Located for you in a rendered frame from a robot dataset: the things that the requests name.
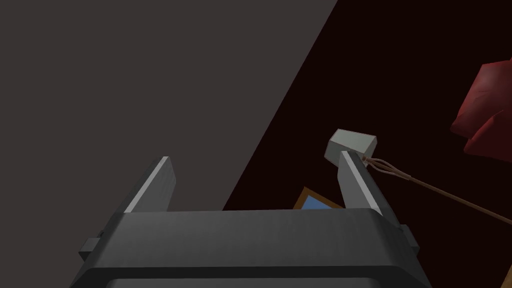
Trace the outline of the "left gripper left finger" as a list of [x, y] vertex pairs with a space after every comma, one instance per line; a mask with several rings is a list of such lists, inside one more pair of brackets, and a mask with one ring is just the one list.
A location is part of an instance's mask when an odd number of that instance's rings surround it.
[[176, 176], [171, 159], [163, 156], [146, 171], [123, 205], [124, 213], [165, 212], [168, 209]]

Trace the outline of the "blue picture with wooden frame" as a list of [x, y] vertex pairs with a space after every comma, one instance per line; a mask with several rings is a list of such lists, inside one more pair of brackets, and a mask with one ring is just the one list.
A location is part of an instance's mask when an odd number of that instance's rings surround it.
[[304, 187], [295, 202], [294, 210], [343, 209], [344, 207], [328, 200], [313, 190]]

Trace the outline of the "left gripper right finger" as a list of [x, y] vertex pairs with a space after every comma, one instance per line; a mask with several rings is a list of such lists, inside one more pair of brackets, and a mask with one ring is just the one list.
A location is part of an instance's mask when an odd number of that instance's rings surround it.
[[373, 209], [392, 225], [399, 226], [391, 206], [356, 152], [340, 152], [337, 180], [347, 209]]

